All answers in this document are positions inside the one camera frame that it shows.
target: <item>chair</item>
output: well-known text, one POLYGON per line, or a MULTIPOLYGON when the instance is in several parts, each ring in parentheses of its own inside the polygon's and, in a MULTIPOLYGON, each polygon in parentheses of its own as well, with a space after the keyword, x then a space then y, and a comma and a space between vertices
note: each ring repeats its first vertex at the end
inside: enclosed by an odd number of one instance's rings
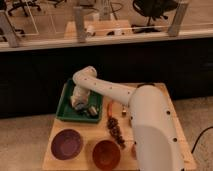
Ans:
POLYGON ((67 0, 48 0, 48 1, 52 1, 52 2, 55 2, 53 5, 54 5, 54 7, 56 8, 57 7, 57 5, 59 4, 59 3, 61 3, 61 2, 67 2, 67 0))
POLYGON ((144 17, 149 17, 146 26, 132 25, 134 33, 149 33, 159 32, 151 24, 151 19, 156 21, 158 18, 167 20, 168 16, 164 15, 164 12, 176 9, 178 3, 174 0, 133 0, 133 8, 136 12, 144 17))
MULTIPOLYGON (((4 11, 7 10, 7 4, 4 0, 0 0, 0 10, 4 10, 4 11)), ((15 32, 19 32, 22 36, 25 35, 25 32, 24 32, 23 29, 16 29, 15 27, 13 27, 13 29, 14 29, 15 32)), ((2 39, 6 42, 7 39, 4 36, 4 32, 1 28, 0 28, 0 35, 2 36, 2 39)))
POLYGON ((8 15, 9 16, 12 16, 12 11, 13 10, 16 10, 17 8, 22 8, 22 10, 24 11, 24 14, 26 17, 28 17, 28 14, 25 10, 25 6, 31 6, 31 7, 37 7, 37 10, 38 11, 41 11, 41 7, 39 5, 36 4, 36 1, 37 0, 27 0, 27 2, 24 0, 12 0, 13 3, 12 3, 12 8, 10 10, 8 10, 8 15))

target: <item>dark wall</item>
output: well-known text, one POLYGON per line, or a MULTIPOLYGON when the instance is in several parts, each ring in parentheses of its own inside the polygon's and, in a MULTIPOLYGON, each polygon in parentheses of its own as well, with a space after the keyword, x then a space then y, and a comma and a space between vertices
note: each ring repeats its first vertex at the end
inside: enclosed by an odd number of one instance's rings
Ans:
POLYGON ((63 84, 93 65, 113 82, 164 82, 173 99, 213 95, 213 39, 0 53, 0 117, 54 113, 63 84))

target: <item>green tray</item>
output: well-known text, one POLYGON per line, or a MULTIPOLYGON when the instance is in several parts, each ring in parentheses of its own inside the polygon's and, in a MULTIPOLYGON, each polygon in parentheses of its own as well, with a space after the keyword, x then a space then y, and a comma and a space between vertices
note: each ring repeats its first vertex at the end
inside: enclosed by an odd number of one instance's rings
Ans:
POLYGON ((100 121, 102 116, 102 95, 91 91, 88 100, 89 106, 94 106, 98 112, 98 117, 92 118, 87 113, 77 113, 70 105, 70 96, 72 95, 75 84, 72 79, 69 79, 65 84, 64 91, 62 92, 61 98, 56 111, 56 117, 63 121, 75 121, 75 122, 89 122, 97 123, 100 121))

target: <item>dark purple bowl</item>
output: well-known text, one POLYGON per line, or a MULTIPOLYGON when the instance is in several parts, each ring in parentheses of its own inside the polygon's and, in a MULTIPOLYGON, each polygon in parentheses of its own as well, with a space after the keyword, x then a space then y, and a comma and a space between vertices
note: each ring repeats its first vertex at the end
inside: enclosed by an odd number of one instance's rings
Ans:
POLYGON ((65 129, 59 132, 51 144, 52 154, 59 160, 67 160, 76 157, 83 146, 81 135, 73 129, 65 129))

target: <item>wooden tabletop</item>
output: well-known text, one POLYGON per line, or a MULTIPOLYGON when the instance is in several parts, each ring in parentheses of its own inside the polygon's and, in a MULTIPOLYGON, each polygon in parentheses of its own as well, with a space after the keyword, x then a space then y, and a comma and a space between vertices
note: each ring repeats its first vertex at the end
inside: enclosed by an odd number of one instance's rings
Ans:
MULTIPOLYGON (((185 170, 195 171, 196 163, 190 152, 189 145, 186 141, 181 124, 175 112, 172 101, 169 97, 166 86, 163 83, 156 83, 156 86, 162 90, 168 100, 174 124, 177 131, 178 141, 180 143, 181 152, 184 158, 185 170)), ((46 154, 43 162, 43 170, 98 170, 92 160, 92 150, 94 146, 101 140, 113 140, 109 135, 106 127, 107 114, 106 107, 111 99, 104 97, 102 119, 98 124, 89 123, 76 123, 76 122, 63 122, 58 119, 54 120, 52 131, 50 134, 49 142, 47 145, 46 154), (75 129, 83 137, 82 151, 76 158, 70 160, 57 160, 51 153, 50 147, 54 136, 63 129, 75 129)), ((132 157, 131 149, 134 144, 132 129, 129 124, 130 113, 127 112, 125 117, 122 117, 122 105, 114 102, 113 104, 113 116, 118 119, 119 126, 122 131, 122 136, 125 139, 126 148, 121 150, 121 160, 118 166, 114 170, 139 170, 137 160, 132 157)))
MULTIPOLYGON (((128 20, 85 21, 84 24, 85 28, 89 25, 94 27, 95 36, 107 36, 107 33, 116 28, 121 28, 124 35, 133 34, 128 20)), ((64 38, 75 38, 76 36, 75 22, 70 21, 67 23, 64 38)))

